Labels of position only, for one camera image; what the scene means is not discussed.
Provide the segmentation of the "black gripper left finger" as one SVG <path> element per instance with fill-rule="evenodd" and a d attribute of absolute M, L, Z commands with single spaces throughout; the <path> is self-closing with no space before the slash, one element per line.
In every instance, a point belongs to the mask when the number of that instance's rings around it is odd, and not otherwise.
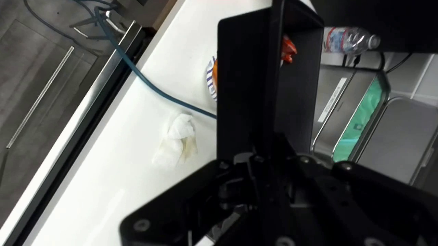
<path fill-rule="evenodd" d="M 188 246 L 254 202 L 246 162 L 213 159 L 125 215 L 121 246 Z"/>

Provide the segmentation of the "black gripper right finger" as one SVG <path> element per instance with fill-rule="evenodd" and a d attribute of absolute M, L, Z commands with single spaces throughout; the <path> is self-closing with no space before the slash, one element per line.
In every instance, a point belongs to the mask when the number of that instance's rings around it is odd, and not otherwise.
<path fill-rule="evenodd" d="M 435 195 L 351 161 L 325 167 L 283 135 L 272 143 L 288 200 L 310 204 L 329 246 L 438 246 Z"/>

